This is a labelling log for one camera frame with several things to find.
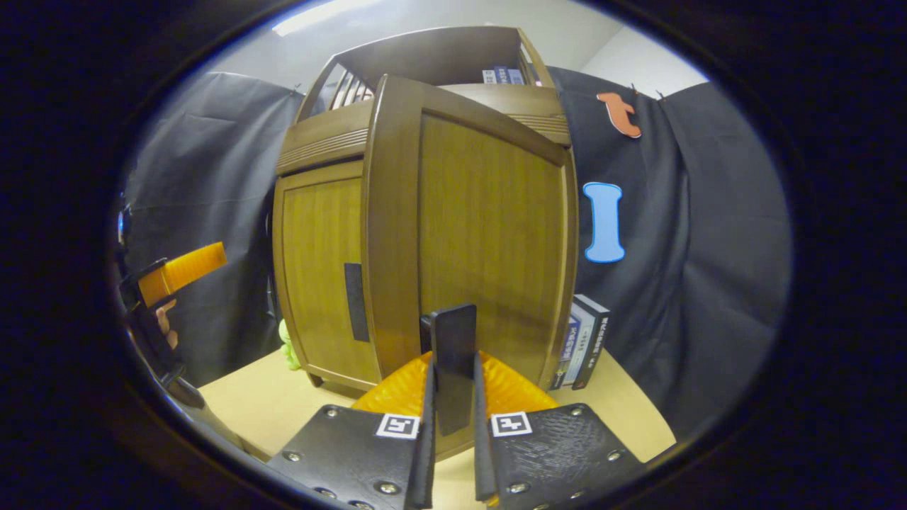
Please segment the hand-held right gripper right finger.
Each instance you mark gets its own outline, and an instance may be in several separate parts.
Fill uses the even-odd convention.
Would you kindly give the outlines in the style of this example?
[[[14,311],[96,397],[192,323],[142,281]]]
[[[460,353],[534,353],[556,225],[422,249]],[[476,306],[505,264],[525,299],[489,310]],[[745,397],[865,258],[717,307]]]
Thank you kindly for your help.
[[[582,509],[643,475],[587,404],[560,406],[508,365],[474,356],[474,474],[489,509]]]

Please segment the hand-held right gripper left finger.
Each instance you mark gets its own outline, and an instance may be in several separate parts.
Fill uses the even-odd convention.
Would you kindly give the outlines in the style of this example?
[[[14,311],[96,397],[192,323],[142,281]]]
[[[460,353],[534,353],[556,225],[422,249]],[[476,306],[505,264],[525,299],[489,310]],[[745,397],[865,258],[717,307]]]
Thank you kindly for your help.
[[[433,506],[435,373],[424,353],[383,381],[410,397],[412,412],[325,404],[272,456],[269,468],[340,506]]]

